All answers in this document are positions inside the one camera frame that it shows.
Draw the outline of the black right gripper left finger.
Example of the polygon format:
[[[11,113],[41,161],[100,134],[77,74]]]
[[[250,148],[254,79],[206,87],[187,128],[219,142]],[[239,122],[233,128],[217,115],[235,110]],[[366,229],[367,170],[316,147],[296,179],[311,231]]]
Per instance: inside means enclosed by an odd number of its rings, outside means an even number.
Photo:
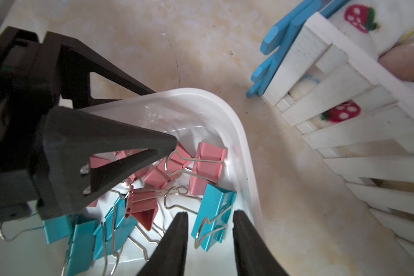
[[[182,276],[185,272],[188,214],[179,212],[171,222],[152,257],[138,276]]]

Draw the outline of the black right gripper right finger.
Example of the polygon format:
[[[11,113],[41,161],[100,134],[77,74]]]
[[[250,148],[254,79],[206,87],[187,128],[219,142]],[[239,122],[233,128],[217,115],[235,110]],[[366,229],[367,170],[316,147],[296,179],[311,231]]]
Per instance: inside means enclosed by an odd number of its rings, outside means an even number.
[[[233,243],[239,276],[286,276],[246,213],[233,213]]]

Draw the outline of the white plastic storage box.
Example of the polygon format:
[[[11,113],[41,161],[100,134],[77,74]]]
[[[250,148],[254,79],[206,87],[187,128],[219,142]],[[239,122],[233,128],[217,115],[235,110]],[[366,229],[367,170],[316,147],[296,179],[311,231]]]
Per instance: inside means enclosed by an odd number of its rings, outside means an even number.
[[[201,206],[201,186],[205,183],[203,172],[217,168],[214,159],[222,160],[221,174],[216,187],[209,188],[207,193],[227,200],[235,192],[233,209],[245,211],[263,235],[261,203],[244,127],[221,98],[204,90],[184,88],[92,106],[86,112],[171,134],[182,145],[173,159],[184,152],[199,159],[198,164],[188,164],[195,176],[182,173],[170,182],[170,186],[180,187],[187,196],[159,198],[155,226],[148,232],[151,238],[159,239],[160,229],[168,227],[175,215],[183,211],[188,212],[189,232],[201,226],[197,212]],[[68,240],[48,244],[41,224],[39,218],[32,217],[4,225],[6,235],[14,236],[15,240],[6,242],[0,238],[0,276],[58,276],[61,273]]]

